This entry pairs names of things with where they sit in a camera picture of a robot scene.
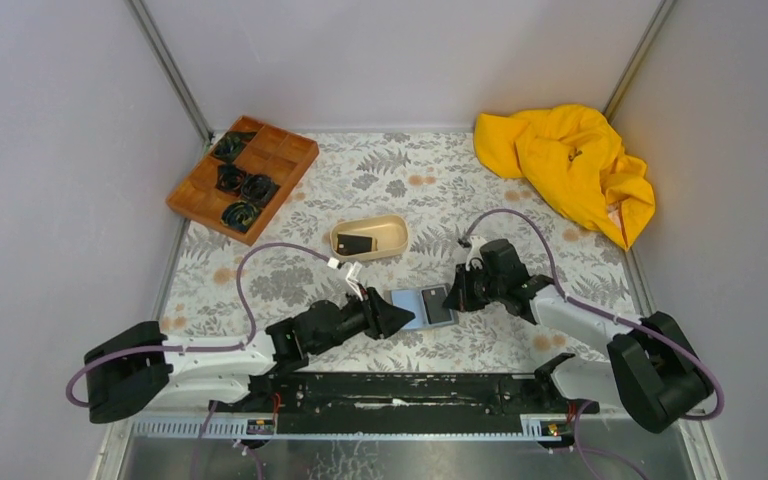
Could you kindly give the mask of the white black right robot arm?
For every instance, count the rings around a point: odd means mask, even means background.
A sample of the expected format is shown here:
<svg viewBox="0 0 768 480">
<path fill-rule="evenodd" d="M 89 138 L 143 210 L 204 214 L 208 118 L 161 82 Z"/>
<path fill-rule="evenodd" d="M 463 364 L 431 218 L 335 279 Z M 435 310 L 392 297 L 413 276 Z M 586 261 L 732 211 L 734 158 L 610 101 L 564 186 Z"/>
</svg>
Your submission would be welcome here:
<svg viewBox="0 0 768 480">
<path fill-rule="evenodd" d="M 603 360 L 558 355 L 536 372 L 545 391 L 568 400 L 623 408 L 651 433 L 660 433 L 715 392 L 709 375 L 673 317 L 656 312 L 622 323 L 584 300 L 561 293 L 555 280 L 530 274 L 505 239 L 461 240 L 466 259 L 455 267 L 445 307 L 475 312 L 499 303 L 512 316 L 589 346 Z"/>
</svg>

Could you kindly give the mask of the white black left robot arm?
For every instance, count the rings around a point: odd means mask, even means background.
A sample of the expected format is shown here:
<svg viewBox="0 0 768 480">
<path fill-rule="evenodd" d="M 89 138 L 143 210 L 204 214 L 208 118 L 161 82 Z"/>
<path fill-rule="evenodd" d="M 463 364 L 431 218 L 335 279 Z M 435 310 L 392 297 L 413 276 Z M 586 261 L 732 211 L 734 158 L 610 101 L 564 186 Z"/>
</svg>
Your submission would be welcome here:
<svg viewBox="0 0 768 480">
<path fill-rule="evenodd" d="M 344 305 L 313 303 L 252 339 L 175 337 L 156 322 L 141 322 L 86 353 L 80 377 L 93 424 L 132 417 L 145 408 L 269 405 L 273 381 L 309 365 L 315 355 L 364 334 L 387 339 L 414 319 L 374 288 L 350 294 Z"/>
</svg>

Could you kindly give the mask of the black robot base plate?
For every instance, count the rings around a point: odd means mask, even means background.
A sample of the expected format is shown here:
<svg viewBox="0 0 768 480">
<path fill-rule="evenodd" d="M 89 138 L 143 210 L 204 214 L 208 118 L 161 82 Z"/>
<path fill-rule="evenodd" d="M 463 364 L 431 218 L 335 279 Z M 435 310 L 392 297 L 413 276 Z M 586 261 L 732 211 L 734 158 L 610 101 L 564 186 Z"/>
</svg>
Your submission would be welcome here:
<svg viewBox="0 0 768 480">
<path fill-rule="evenodd" d="M 220 413 L 263 414 L 280 434 L 521 434 L 547 420 L 553 434 L 597 403 L 569 400 L 533 374 L 297 372 L 258 377 Z"/>
</svg>

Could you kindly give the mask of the grey card holder wallet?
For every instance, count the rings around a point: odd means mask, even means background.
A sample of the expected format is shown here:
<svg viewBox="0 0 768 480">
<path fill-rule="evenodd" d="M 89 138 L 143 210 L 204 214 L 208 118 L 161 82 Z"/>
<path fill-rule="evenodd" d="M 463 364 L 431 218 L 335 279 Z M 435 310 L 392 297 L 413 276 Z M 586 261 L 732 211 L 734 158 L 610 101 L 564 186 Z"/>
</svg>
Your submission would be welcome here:
<svg viewBox="0 0 768 480">
<path fill-rule="evenodd" d="M 426 312 L 425 312 L 425 307 L 424 307 L 422 296 L 421 296 L 421 291 L 429 287 L 442 286 L 442 285 L 446 286 L 447 292 L 449 293 L 450 286 L 448 284 L 437 284 L 437 285 L 430 285 L 430 286 L 424 286 L 424 287 L 412 288 L 412 289 L 396 289 L 396 290 L 391 290 L 389 292 L 390 301 L 393 305 L 404 308 L 406 310 L 410 310 L 414 312 L 416 315 L 416 318 L 414 320 L 409 322 L 407 325 L 405 325 L 401 329 L 403 332 L 450 327 L 458 324 L 457 312 L 453 310 L 450 310 L 452 315 L 451 323 L 437 325 L 437 326 L 432 326 L 427 323 Z"/>
</svg>

